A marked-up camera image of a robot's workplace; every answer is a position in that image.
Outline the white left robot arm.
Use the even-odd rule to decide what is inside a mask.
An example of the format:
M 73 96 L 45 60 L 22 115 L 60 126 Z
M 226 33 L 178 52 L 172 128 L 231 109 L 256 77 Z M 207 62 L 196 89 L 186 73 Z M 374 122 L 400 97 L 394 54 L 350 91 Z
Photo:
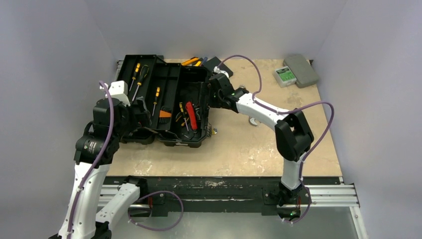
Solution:
M 127 176 L 112 199 L 98 209 L 113 156 L 128 129 L 128 107 L 115 98 L 97 101 L 93 120 L 76 142 L 73 190 L 65 220 L 52 238 L 109 239 L 129 206 L 148 199 L 147 180 Z

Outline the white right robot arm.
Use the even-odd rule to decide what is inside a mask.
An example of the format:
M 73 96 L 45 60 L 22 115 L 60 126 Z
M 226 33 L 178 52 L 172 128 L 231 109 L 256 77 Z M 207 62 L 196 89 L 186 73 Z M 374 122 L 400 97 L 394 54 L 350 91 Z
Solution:
M 244 88 L 234 89 L 223 73 L 212 76 L 210 85 L 218 108 L 255 118 L 274 131 L 277 150 L 284 160 L 279 196 L 284 202 L 294 201 L 302 188 L 303 160 L 314 141 L 303 112 L 289 113 L 266 102 L 255 102 L 252 93 Z

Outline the red handled pliers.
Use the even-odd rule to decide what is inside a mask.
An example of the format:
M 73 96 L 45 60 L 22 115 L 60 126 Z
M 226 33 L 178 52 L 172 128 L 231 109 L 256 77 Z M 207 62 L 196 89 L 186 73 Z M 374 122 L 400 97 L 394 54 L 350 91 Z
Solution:
M 188 101 L 186 103 L 186 110 L 188 112 L 188 116 L 191 122 L 191 128 L 193 131 L 196 131 L 198 129 L 198 126 L 197 126 L 196 113 L 195 113 L 192 102 Z

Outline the black plastic toolbox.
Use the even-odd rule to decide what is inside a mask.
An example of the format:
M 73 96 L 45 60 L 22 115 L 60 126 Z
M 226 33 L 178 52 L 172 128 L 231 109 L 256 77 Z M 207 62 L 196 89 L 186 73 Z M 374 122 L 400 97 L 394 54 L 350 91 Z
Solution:
M 211 134 L 211 72 L 202 66 L 168 63 L 161 55 L 126 55 L 117 62 L 115 79 L 128 85 L 135 129 L 122 143 L 198 148 Z

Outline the small yellow black screwdriver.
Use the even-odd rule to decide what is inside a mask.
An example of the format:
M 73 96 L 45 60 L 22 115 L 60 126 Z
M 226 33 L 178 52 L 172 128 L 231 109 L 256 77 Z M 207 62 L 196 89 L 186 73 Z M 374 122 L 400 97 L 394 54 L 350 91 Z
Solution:
M 130 92 L 131 88 L 133 87 L 133 85 L 134 85 L 134 83 L 136 81 L 137 74 L 139 72 L 140 66 L 141 66 L 141 64 L 138 62 L 138 63 L 136 63 L 136 65 L 134 67 L 134 71 L 133 71 L 132 77 L 131 77 L 131 84 L 130 84 L 129 90 L 128 90 L 129 92 Z

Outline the black toolbox tray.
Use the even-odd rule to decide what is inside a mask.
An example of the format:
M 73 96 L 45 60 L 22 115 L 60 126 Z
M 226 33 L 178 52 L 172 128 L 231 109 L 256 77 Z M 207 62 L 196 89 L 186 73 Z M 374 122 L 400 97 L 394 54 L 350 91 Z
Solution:
M 171 120 L 166 124 L 158 122 L 159 111 L 162 106 L 167 106 L 172 109 L 173 114 L 182 65 L 180 63 L 167 63 L 157 55 L 126 55 L 117 79 L 125 81 L 129 87 L 134 67 L 138 62 L 141 64 L 140 69 L 143 65 L 148 65 L 149 71 L 138 90 L 135 101 L 132 102 L 132 97 L 136 90 L 136 81 L 140 72 L 139 69 L 136 81 L 130 92 L 128 91 L 128 98 L 131 105 L 140 105 L 142 128 L 148 128 L 154 131 L 170 130 L 172 126 Z M 155 114 L 152 116 L 157 87 L 160 87 L 161 91 Z

